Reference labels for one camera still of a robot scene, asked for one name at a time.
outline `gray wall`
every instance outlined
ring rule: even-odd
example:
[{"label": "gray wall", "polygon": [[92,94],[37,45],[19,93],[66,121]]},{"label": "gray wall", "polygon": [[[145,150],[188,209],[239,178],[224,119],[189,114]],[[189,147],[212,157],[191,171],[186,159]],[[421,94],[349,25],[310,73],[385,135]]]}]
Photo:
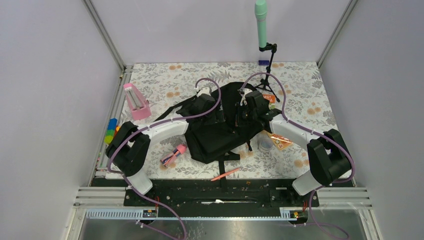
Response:
[{"label": "gray wall", "polygon": [[423,239],[424,1],[359,1],[321,69],[386,240]]},{"label": "gray wall", "polygon": [[0,239],[57,240],[119,70],[80,0],[0,2]]},{"label": "gray wall", "polygon": [[[93,0],[124,62],[254,62],[256,0]],[[275,61],[316,61],[349,0],[267,0]]]}]

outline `tripod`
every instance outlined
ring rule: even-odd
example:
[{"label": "tripod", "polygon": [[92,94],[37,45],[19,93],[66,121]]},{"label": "tripod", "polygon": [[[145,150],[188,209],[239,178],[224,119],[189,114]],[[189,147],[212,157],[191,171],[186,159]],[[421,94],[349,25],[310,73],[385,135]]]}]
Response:
[{"label": "tripod", "polygon": [[[271,73],[271,65],[273,64],[274,53],[277,52],[277,44],[275,43],[271,44],[267,42],[265,47],[259,47],[259,51],[261,52],[268,51],[268,50],[271,50],[271,59],[269,60],[269,66],[266,67],[266,72]],[[260,84],[255,86],[255,88],[271,92],[275,96],[275,99],[277,100],[277,102],[280,102],[280,99],[277,97],[276,93],[273,91],[273,89],[270,86],[270,83],[268,82],[268,77],[269,75],[266,75],[265,79],[262,78],[260,80]]]}]

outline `orange pen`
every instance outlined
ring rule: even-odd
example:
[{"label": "orange pen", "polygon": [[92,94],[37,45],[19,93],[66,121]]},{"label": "orange pen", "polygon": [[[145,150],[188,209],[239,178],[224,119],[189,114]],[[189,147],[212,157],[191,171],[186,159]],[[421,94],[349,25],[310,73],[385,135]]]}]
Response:
[{"label": "orange pen", "polygon": [[223,177],[225,177],[225,176],[228,176],[228,175],[230,175],[230,174],[232,174],[232,173],[235,173],[235,172],[237,172],[238,170],[240,170],[240,167],[237,167],[237,168],[236,168],[236,169],[234,169],[234,170],[228,171],[228,172],[226,172],[226,173],[224,173],[224,174],[221,174],[221,175],[219,175],[219,176],[217,176],[217,177],[214,177],[214,178],[212,178],[212,180],[210,180],[210,181],[211,181],[211,182],[212,182],[212,181],[216,181],[216,180],[221,179],[221,178],[223,178]]}]

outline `tabletop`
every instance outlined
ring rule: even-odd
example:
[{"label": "tabletop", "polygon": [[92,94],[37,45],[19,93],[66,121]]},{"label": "tabletop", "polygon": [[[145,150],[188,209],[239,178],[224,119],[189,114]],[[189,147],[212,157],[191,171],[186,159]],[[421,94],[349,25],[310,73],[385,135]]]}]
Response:
[{"label": "tabletop", "polygon": [[[257,62],[210,62],[210,63],[138,63],[133,67],[130,83],[134,84],[149,101],[151,116],[133,121],[128,104],[125,102],[119,124],[132,121],[136,125],[153,122],[170,106],[196,94],[195,82],[200,78],[211,78],[220,86],[230,82],[244,82],[250,75],[265,72],[265,66]],[[337,129],[323,81],[315,62],[276,62],[271,73],[283,84],[287,103],[286,115],[299,123],[317,130]],[[261,76],[249,82],[257,85]],[[281,109],[283,91],[274,79],[270,85],[281,102],[275,107]],[[213,84],[201,82],[200,87]],[[264,179],[297,178],[309,170],[308,154],[296,144],[283,150],[272,147],[271,151],[258,148],[258,137],[251,140],[253,151],[246,144],[233,150],[240,160],[226,161],[225,170],[240,167],[241,170],[228,178]],[[219,175],[218,162],[204,164],[191,159],[190,151],[179,156],[168,168],[159,160],[170,153],[177,145],[185,143],[185,137],[174,136],[150,146],[143,170],[151,179],[210,179]]]}]

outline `blue block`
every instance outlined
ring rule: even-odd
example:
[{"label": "blue block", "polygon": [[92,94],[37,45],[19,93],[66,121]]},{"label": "blue block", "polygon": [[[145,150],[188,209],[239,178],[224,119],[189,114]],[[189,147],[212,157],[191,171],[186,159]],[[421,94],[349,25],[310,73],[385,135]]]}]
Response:
[{"label": "blue block", "polygon": [[110,119],[109,125],[107,126],[107,130],[115,131],[115,129],[117,128],[117,124],[118,124],[118,119],[116,119],[116,118]]},{"label": "blue block", "polygon": [[258,61],[259,66],[268,66],[270,65],[270,61],[268,60],[259,60]]}]

